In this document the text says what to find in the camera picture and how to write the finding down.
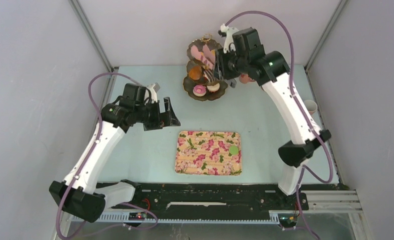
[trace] gray wall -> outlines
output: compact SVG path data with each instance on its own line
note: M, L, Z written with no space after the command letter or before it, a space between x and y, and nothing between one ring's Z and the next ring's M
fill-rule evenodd
M309 75L345 183L394 240L394 0L349 1Z
M89 140L104 71L68 1L0 1L0 240L50 239L48 187Z

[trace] gray floor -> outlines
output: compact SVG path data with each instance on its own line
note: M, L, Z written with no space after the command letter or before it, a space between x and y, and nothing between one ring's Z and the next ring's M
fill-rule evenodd
M347 214L306 215L310 227L323 240L355 239ZM70 230L76 229L78 222L72 223ZM88 223L84 234L98 231L111 223ZM298 226L303 226L300 219ZM252 224L160 224L151 230L128 231L126 228L112 228L96 236L75 238L76 240L311 240L305 230L284 231L276 225Z

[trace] robotic arm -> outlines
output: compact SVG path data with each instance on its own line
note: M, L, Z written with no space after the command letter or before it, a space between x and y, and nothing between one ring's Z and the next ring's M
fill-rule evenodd
M121 181L96 189L97 180L116 144L135 123L143 123L145 131L180 126L168 97L164 98L166 111L160 113L157 100L159 88L156 83L148 87L126 84L123 95L101 110L102 126L97 125L79 161L62 182L53 181L50 186L52 197L60 205L67 186L75 179L63 205L65 212L93 223L104 209L132 200L135 187L129 182ZM99 127L102 131L97 140ZM79 173L79 167L94 143L96 146Z
M219 34L226 39L223 48L216 51L215 77L228 80L248 74L272 98L285 120L291 141L278 150L285 163L278 186L286 195L291 195L295 192L302 166L307 164L320 142L293 98L298 99L305 114L310 116L295 86L292 86L294 95L291 95L289 66L278 51L265 54L256 29L250 27L238 31L234 27L222 25ZM321 130L312 118L310 122L323 141L331 138L329 130Z

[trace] white cup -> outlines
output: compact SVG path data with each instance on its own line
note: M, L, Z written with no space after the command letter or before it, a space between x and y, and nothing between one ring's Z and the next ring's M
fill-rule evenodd
M310 115L313 115L317 111L317 104L313 100L305 100L304 105L306 106Z

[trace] brown scalloped tray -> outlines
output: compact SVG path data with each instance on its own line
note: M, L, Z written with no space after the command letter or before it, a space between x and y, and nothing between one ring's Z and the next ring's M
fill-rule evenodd
M218 91L216 92L210 92L209 90L207 90L206 95L204 96L195 96L193 93L194 87L197 84L195 83L195 81L193 81L188 75L184 78L183 80L183 87L184 90L188 93L188 95L190 97L192 97L195 100L199 100L199 101L213 101L216 100L218 98L220 98L221 96L223 96L226 92L226 89L228 88L228 84L225 83L224 81L220 82L220 88Z

